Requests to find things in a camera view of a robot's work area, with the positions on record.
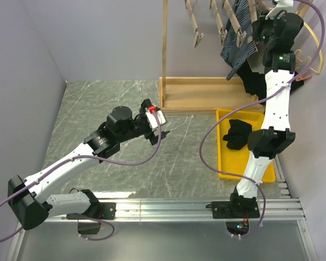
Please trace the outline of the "striped navy underwear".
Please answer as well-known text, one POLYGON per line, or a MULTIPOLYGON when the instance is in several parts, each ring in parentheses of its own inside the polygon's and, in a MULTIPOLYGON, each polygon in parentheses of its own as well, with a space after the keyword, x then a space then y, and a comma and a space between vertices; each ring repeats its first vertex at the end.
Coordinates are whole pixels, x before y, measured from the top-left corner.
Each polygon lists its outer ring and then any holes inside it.
POLYGON ((234 32, 230 20, 228 19, 225 26, 228 34, 220 53, 221 58, 231 67, 231 71, 226 77, 227 80, 231 80, 236 74, 236 70, 247 61, 247 58, 258 51, 256 44, 252 40, 252 21, 248 1, 235 1, 232 9, 241 26, 241 31, 245 33, 245 38, 238 47, 238 35, 234 32))

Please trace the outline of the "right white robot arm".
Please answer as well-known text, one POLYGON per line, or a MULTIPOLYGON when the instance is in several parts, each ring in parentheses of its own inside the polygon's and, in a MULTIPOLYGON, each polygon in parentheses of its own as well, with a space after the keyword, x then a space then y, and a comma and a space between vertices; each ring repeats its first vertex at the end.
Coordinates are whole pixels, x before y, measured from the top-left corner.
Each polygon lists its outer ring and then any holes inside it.
POLYGON ((249 160, 244 175, 230 195, 230 218, 258 218, 257 184, 275 156, 291 145, 296 134, 290 130, 289 99, 291 79, 295 76, 294 39, 303 27, 303 19, 286 10, 268 18, 264 13, 252 25, 255 41, 263 42, 265 52, 266 101, 261 128, 248 138, 249 160))

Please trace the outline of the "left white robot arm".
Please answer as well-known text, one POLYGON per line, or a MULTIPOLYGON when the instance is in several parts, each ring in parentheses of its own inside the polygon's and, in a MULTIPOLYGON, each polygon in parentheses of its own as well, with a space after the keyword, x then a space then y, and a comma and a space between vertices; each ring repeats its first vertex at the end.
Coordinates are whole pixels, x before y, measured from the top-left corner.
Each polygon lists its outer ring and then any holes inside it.
POLYGON ((36 228, 48 217, 63 214, 94 218, 99 212, 99 200, 89 189, 83 189, 74 196, 56 195, 54 192, 77 174, 101 162, 109 162, 125 141, 144 136, 151 145, 159 146, 167 135, 161 130, 166 122, 164 112, 152 105, 149 99, 142 102, 136 116, 130 108, 118 106, 68 155, 36 174, 11 178, 8 182, 8 205, 22 228, 36 228))

